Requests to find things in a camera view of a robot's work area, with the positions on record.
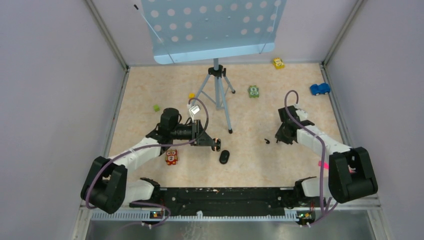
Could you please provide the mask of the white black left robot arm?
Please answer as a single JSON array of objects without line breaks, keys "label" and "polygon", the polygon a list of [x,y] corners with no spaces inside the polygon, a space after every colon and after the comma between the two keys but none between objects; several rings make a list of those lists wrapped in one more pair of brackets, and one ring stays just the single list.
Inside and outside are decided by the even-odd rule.
[{"label": "white black left robot arm", "polygon": [[220,151],[221,140],[211,138],[201,120],[189,118],[187,123],[181,123],[181,119],[177,109],[166,108],[156,127],[135,146],[112,158],[95,158],[80,192],[86,206],[108,214],[133,201],[142,200],[149,207],[156,206],[161,194],[155,190],[153,181],[139,179],[128,183],[127,177],[152,159],[162,155],[168,157],[169,148],[176,147],[175,140],[181,140],[182,145]]}]

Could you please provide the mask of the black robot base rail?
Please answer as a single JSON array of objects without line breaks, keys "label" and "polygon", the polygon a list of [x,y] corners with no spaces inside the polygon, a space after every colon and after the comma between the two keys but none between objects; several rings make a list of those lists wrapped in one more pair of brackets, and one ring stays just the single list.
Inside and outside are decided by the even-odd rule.
[{"label": "black robot base rail", "polygon": [[165,206],[173,217],[267,217],[284,216],[294,208],[320,206],[319,197],[306,197],[284,187],[168,187],[153,191],[145,203]]}]

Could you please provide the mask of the earbuds case base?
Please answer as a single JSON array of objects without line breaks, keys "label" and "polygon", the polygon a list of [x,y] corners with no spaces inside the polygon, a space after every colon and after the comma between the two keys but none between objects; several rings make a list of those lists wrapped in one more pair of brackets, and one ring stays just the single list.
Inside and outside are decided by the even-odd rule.
[{"label": "earbuds case base", "polygon": [[221,139],[220,138],[214,138],[213,139],[213,145],[211,146],[211,149],[214,152],[220,152],[221,151]]}]

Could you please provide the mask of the black earbuds charging case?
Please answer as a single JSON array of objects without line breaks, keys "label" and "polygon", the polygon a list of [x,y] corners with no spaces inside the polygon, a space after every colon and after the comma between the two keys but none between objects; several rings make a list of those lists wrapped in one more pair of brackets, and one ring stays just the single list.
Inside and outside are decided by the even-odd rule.
[{"label": "black earbuds charging case", "polygon": [[227,163],[228,163],[228,161],[229,161],[229,157],[230,157],[230,152],[229,152],[228,150],[223,150],[223,151],[221,152],[221,154],[220,154],[219,162],[220,162],[222,165],[225,165],[225,164],[227,164]]}]

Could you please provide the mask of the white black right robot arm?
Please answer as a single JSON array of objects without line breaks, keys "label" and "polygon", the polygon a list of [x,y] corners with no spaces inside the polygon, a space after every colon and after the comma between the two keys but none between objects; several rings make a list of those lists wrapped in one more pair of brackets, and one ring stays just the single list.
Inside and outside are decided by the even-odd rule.
[{"label": "white black right robot arm", "polygon": [[297,205],[307,206],[319,196],[344,204],[378,192],[374,168],[365,148],[353,148],[334,140],[308,120],[308,114],[296,105],[280,108],[278,114],[281,125],[275,134],[277,141],[309,148],[324,158],[324,163],[319,165],[328,170],[327,176],[295,182],[293,200]]}]

